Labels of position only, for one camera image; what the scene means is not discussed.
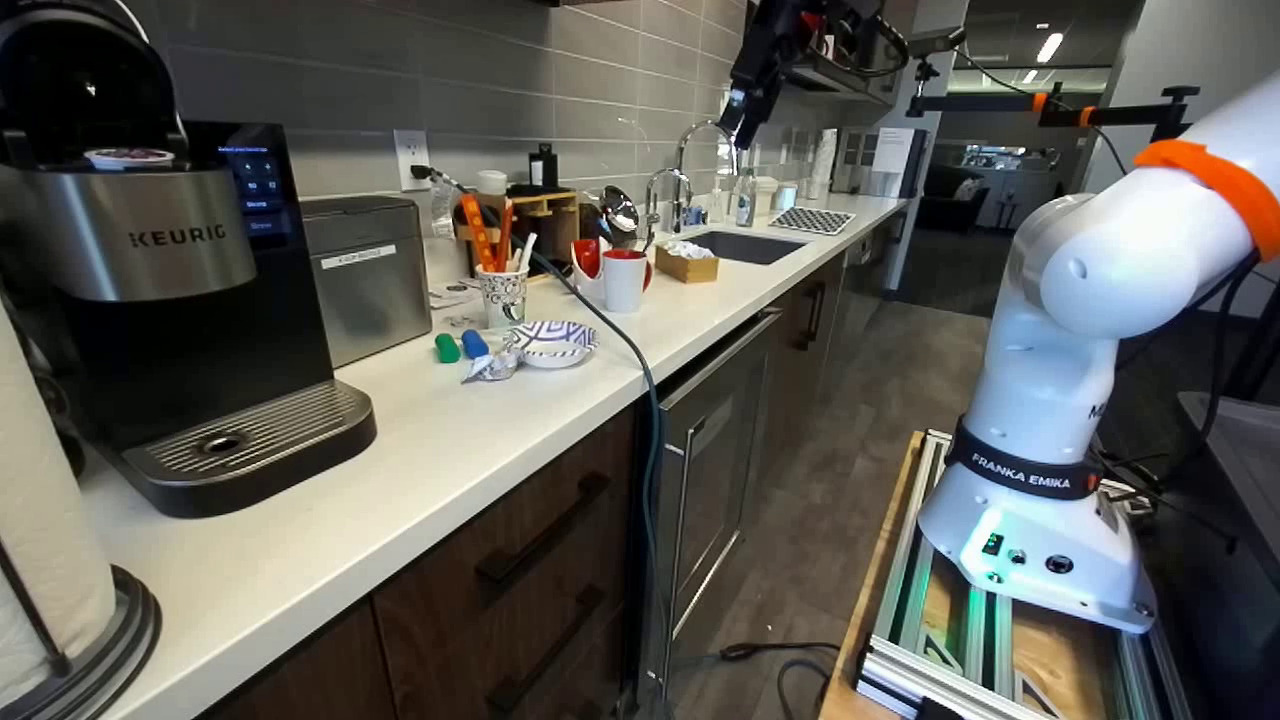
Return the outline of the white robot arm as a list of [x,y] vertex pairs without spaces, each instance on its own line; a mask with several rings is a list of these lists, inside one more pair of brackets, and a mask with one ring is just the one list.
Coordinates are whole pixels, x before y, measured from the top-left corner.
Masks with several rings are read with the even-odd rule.
[[976,398],[957,421],[925,542],[985,594],[1121,634],[1156,621],[1134,527],[1097,497],[1087,446],[1130,336],[1280,251],[1280,78],[1105,192],[1037,210],[1013,239]]

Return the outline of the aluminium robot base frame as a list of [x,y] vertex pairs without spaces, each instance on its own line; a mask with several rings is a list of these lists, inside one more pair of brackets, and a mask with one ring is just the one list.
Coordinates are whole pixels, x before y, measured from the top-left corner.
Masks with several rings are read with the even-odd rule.
[[1160,634],[976,594],[915,531],[950,452],[911,433],[816,720],[1194,720]]

